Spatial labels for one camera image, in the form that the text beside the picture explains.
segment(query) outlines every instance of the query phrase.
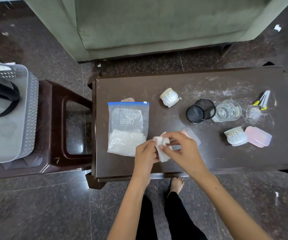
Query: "pink lid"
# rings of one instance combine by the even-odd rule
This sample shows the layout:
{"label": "pink lid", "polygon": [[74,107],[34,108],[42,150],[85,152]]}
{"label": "pink lid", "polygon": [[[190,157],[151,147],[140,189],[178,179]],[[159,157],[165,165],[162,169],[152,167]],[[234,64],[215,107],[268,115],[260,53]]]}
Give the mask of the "pink lid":
{"label": "pink lid", "polygon": [[272,139],[272,135],[258,129],[257,127],[249,126],[246,128],[247,141],[258,147],[266,147]]}

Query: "hand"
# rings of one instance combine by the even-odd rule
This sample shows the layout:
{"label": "hand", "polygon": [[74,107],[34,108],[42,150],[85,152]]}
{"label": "hand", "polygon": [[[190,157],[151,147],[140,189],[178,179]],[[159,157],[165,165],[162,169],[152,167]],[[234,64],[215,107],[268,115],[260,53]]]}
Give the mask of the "hand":
{"label": "hand", "polygon": [[170,141],[170,144],[167,144],[167,146],[182,146],[181,149],[175,151],[172,151],[167,146],[160,147],[162,147],[161,149],[163,152],[181,166],[186,173],[190,176],[193,174],[204,175],[209,173],[200,152],[198,151],[196,141],[180,132],[169,132],[163,134],[162,137],[169,137],[170,140],[172,140]]}
{"label": "hand", "polygon": [[151,180],[153,163],[159,161],[156,153],[156,141],[148,140],[136,147],[135,164],[132,178],[140,180],[146,188]]}

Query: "foot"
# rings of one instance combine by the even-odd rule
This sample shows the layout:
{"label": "foot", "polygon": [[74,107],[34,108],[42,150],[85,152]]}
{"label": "foot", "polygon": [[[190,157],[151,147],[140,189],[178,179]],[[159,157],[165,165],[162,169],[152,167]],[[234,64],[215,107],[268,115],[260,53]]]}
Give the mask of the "foot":
{"label": "foot", "polygon": [[172,178],[170,183],[170,193],[176,192],[177,194],[179,194],[183,186],[184,186],[184,179],[182,177]]}

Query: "black pants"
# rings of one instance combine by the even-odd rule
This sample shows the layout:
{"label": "black pants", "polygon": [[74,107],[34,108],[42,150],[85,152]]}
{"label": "black pants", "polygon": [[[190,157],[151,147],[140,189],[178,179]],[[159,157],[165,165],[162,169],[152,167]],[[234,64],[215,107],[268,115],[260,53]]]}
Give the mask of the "black pants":
{"label": "black pants", "polygon": [[[183,203],[176,192],[171,192],[165,200],[165,216],[168,221],[172,240],[200,239],[207,240],[205,234],[194,225]],[[157,233],[153,218],[152,202],[147,196],[143,196],[142,208],[137,228],[136,240],[157,239]]]}

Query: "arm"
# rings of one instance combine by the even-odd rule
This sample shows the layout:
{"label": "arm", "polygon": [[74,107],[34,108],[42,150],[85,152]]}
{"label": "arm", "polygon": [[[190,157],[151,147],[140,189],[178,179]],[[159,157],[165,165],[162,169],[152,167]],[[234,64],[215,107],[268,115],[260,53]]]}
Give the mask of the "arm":
{"label": "arm", "polygon": [[163,137],[174,139],[169,145],[182,146],[181,151],[166,146],[162,149],[204,190],[234,239],[271,239],[209,172],[194,140],[179,132],[166,133]]}
{"label": "arm", "polygon": [[158,162],[155,145],[155,141],[148,140],[136,148],[133,176],[107,237],[108,240],[136,237],[144,191],[150,182],[153,163]]}

